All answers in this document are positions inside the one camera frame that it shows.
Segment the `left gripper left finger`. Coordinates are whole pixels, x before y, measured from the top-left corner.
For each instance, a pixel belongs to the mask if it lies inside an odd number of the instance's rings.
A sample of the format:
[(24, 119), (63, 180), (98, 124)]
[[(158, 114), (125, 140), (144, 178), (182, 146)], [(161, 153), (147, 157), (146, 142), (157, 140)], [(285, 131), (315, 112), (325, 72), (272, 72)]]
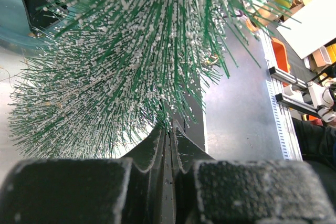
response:
[(1, 186), (1, 223), (160, 223), (166, 132), (118, 159), (26, 159)]

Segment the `small frosted christmas tree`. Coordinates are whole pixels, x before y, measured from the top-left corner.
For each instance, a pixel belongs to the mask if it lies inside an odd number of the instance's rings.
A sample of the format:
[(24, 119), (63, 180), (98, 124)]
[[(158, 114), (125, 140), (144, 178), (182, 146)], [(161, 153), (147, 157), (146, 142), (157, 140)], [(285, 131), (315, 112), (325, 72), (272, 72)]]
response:
[(202, 104), (197, 77), (220, 80), (232, 57), (228, 32), (246, 48), (237, 13), (266, 29), (257, 9), (286, 15), (288, 0), (47, 0), (37, 11), (39, 55), (26, 61), (9, 113), (26, 158), (106, 158), (150, 125), (188, 122)]

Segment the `blue plastic tub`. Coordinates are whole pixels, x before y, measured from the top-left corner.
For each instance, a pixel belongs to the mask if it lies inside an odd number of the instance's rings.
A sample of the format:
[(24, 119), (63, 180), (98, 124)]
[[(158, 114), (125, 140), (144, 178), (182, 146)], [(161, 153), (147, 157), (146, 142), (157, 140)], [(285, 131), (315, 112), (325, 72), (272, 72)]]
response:
[(1, 0), (1, 40), (29, 49), (43, 45), (38, 35), (50, 22), (37, 8), (46, 0)]

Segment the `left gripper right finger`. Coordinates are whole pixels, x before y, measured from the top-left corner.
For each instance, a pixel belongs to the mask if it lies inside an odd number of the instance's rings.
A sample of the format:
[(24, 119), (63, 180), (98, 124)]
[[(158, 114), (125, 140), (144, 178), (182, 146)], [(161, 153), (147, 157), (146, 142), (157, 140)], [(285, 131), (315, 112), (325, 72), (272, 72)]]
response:
[(335, 223), (313, 168), (300, 161), (217, 161), (173, 122), (177, 223)]

